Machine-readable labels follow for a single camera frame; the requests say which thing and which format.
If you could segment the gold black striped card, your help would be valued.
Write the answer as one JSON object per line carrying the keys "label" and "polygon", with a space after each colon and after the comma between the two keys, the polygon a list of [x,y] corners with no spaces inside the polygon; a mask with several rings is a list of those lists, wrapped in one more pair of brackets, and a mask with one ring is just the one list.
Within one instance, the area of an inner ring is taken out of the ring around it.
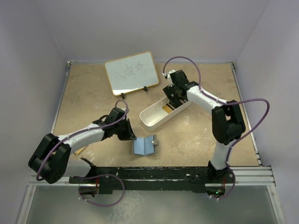
{"label": "gold black striped card", "polygon": [[164,105],[162,109],[168,114],[172,113],[175,110],[171,105],[168,104]]}

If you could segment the grey card holder wallet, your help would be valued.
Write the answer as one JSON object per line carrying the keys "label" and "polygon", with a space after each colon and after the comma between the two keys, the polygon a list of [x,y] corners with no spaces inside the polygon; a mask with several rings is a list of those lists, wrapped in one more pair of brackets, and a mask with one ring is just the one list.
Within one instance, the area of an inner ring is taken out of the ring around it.
{"label": "grey card holder wallet", "polygon": [[137,137],[133,140],[132,153],[139,156],[148,156],[155,153],[158,145],[159,141],[155,134],[148,137]]}

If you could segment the white oblong plastic tray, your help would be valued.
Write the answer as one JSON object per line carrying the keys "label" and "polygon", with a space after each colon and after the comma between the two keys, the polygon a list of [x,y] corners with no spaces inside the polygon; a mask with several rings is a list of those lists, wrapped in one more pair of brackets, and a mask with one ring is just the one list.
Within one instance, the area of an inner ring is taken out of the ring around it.
{"label": "white oblong plastic tray", "polygon": [[187,103],[179,106],[176,108],[172,113],[166,113],[162,107],[164,105],[170,105],[169,100],[167,97],[159,100],[158,102],[154,103],[150,107],[146,108],[145,110],[141,111],[139,114],[140,120],[142,122],[143,127],[151,132],[160,127],[162,124],[182,112],[184,109],[189,107],[192,103],[188,101]]}

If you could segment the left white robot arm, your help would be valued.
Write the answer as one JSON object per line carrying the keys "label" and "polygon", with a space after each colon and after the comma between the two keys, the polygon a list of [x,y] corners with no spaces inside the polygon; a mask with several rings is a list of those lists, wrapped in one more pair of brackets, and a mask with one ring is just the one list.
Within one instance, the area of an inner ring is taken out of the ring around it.
{"label": "left white robot arm", "polygon": [[45,180],[49,184],[57,182],[67,170],[71,170],[70,155],[90,144],[113,135],[121,141],[135,140],[127,113],[127,108],[114,107],[108,115],[81,130],[60,136],[45,135],[28,161],[28,166],[37,174],[36,180]]}

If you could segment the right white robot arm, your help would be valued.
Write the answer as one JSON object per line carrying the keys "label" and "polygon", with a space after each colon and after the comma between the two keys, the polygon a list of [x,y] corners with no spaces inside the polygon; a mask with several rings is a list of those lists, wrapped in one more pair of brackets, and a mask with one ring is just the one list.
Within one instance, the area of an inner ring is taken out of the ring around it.
{"label": "right white robot arm", "polygon": [[183,103],[192,102],[205,109],[212,116],[212,133],[216,140],[213,157],[210,161],[213,168],[208,170],[208,179],[219,182],[224,178],[228,166],[229,148],[246,130],[240,106],[235,100],[225,101],[206,92],[197,82],[190,82],[182,71],[171,70],[163,77],[169,84],[163,88],[171,107],[177,109]]}

